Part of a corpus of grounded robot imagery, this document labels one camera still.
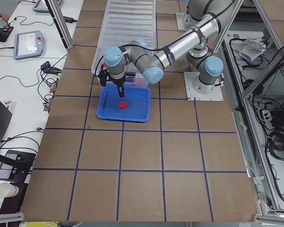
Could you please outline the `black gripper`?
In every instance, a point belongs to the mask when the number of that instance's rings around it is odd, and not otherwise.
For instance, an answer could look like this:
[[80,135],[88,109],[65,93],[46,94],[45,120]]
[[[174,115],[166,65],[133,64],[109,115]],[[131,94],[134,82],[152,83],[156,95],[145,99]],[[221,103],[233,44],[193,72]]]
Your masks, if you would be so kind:
[[112,78],[110,77],[111,81],[118,86],[118,94],[119,94],[119,97],[125,97],[125,94],[124,94],[124,83],[126,81],[126,76],[123,76],[119,79],[115,79],[115,78]]

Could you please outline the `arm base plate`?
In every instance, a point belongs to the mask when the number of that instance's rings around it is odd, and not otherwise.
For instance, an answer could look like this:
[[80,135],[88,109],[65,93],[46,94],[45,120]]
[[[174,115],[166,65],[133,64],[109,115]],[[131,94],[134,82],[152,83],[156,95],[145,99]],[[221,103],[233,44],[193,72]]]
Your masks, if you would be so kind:
[[184,72],[186,96],[188,101],[223,101],[222,81],[216,78],[212,85],[199,80],[199,72]]
[[176,13],[178,31],[186,31],[193,26],[187,13]]

